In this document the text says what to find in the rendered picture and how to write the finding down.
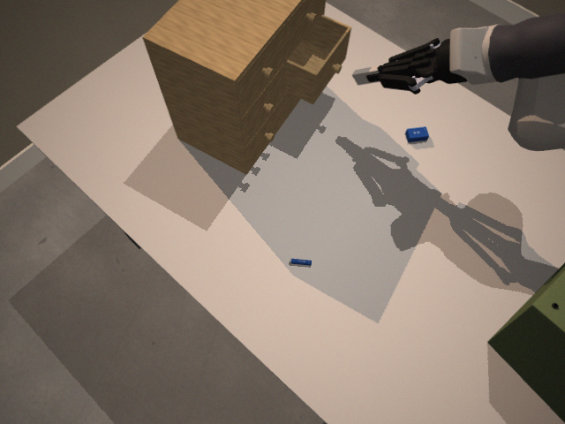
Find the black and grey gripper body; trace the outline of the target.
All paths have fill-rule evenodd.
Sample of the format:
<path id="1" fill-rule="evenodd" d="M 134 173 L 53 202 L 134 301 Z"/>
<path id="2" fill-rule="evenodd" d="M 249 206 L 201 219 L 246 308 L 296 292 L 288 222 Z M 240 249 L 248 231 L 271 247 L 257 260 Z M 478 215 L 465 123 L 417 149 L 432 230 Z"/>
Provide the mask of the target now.
<path id="1" fill-rule="evenodd" d="M 433 76 L 433 79 L 427 81 L 426 83 L 433 83 L 437 80 L 441 80 L 447 84 L 467 82 L 466 78 L 452 73 L 449 70 L 450 39 L 443 41 L 439 47 L 435 48 L 435 51 L 436 55 L 430 57 L 431 63 L 428 66 L 414 68 L 414 72 L 418 78 L 428 78 Z M 438 64 L 436 64 L 437 51 Z"/>

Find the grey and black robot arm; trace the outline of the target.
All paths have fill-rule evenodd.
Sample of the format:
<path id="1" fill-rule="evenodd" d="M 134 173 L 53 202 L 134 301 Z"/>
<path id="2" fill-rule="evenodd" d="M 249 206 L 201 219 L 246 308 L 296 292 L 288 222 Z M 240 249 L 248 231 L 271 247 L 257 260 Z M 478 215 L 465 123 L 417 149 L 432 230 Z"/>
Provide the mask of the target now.
<path id="1" fill-rule="evenodd" d="M 451 30 L 449 70 L 472 85 L 520 77 L 511 136 L 532 151 L 565 148 L 565 13 Z"/>

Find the brown wooden chest of drawers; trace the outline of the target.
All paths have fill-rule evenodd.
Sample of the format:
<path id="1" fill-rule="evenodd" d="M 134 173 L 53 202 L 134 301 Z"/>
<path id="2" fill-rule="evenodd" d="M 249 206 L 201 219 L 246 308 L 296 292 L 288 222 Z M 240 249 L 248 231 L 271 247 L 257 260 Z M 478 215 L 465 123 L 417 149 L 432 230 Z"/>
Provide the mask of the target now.
<path id="1" fill-rule="evenodd" d="M 284 24 L 283 125 L 287 19 L 303 1 L 179 0 L 142 37 L 179 140 L 247 175 L 242 117 L 271 79 L 243 115 L 237 81 Z"/>

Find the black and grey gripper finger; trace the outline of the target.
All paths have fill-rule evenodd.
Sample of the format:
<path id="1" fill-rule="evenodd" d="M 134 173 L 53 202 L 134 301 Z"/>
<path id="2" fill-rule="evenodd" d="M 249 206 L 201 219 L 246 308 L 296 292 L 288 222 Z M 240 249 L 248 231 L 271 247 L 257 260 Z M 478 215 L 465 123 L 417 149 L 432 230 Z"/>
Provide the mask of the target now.
<path id="1" fill-rule="evenodd" d="M 382 67 L 387 68 L 387 67 L 405 65 L 405 64 L 410 64 L 412 61 L 418 61 L 419 59 L 422 59 L 422 58 L 433 57 L 433 56 L 436 55 L 435 48 L 439 47 L 440 45 L 441 45 L 441 42 L 440 42 L 439 38 L 436 38 L 436 39 L 428 42 L 427 44 L 416 47 L 415 49 L 410 49 L 410 50 L 405 51 L 401 54 L 390 57 L 389 60 L 388 60 L 389 62 L 385 63 Z M 378 67 L 378 65 L 373 66 L 373 67 L 358 69 L 358 70 L 355 70 L 354 72 L 371 70 L 371 69 L 375 69 L 377 67 Z"/>
<path id="2" fill-rule="evenodd" d="M 380 82 L 384 88 L 411 91 L 413 94 L 420 93 L 422 87 L 427 81 L 432 80 L 433 76 L 428 78 L 418 78 L 414 72 L 415 67 L 428 66 L 431 63 L 430 58 L 413 61 L 410 64 L 378 68 L 352 73 L 352 77 L 358 85 Z M 378 69 L 378 70 L 377 70 Z"/>

